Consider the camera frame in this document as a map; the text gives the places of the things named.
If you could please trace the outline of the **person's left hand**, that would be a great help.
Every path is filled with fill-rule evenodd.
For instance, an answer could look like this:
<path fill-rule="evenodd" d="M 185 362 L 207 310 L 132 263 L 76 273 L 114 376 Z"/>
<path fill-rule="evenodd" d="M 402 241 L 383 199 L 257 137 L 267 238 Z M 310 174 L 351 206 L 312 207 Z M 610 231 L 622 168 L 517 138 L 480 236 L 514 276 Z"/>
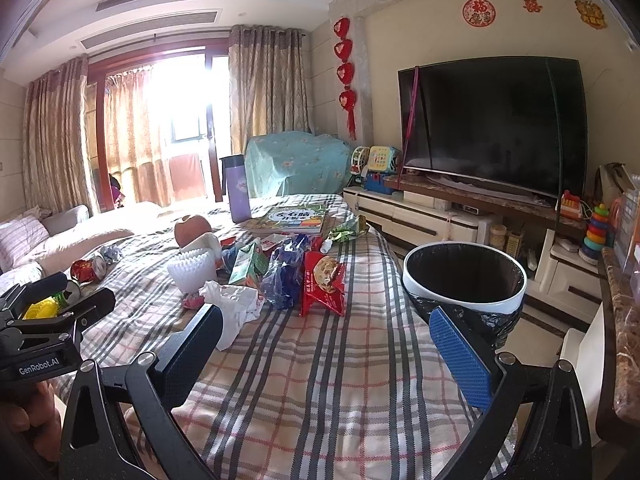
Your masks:
<path fill-rule="evenodd" d="M 60 459 L 62 419 L 48 382 L 38 382 L 36 390 L 17 404 L 2 402 L 1 418 L 14 434 L 35 428 L 32 447 L 37 454 L 52 463 Z"/>

